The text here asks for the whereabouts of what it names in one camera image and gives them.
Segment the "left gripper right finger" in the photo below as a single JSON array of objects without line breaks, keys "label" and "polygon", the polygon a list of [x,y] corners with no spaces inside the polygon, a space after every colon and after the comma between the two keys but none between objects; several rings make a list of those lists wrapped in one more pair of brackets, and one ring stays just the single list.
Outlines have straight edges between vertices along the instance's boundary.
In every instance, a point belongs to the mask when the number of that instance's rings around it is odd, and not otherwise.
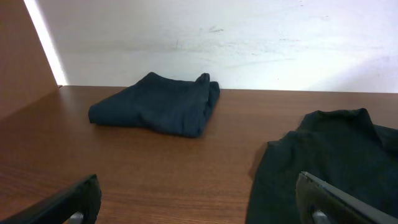
[{"label": "left gripper right finger", "polygon": [[302,223],[397,224],[397,218],[308,172],[298,175],[295,199]]}]

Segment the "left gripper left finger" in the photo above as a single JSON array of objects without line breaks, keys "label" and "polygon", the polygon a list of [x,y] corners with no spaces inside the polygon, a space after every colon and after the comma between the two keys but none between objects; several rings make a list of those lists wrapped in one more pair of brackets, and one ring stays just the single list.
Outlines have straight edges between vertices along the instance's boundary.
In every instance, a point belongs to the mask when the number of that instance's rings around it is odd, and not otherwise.
[{"label": "left gripper left finger", "polygon": [[95,223],[101,207],[101,188],[97,175],[79,180],[48,198],[4,220],[3,224],[64,223],[79,215],[79,223]]}]

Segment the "black t-shirt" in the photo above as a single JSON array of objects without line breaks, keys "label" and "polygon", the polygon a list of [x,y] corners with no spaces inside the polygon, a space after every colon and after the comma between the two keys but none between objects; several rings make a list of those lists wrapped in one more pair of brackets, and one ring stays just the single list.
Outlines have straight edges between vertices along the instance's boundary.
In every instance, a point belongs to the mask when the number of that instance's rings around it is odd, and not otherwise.
[{"label": "black t-shirt", "polygon": [[368,111],[314,111],[267,143],[254,176],[246,223],[300,223],[299,173],[308,172],[370,206],[397,216],[397,130]]}]

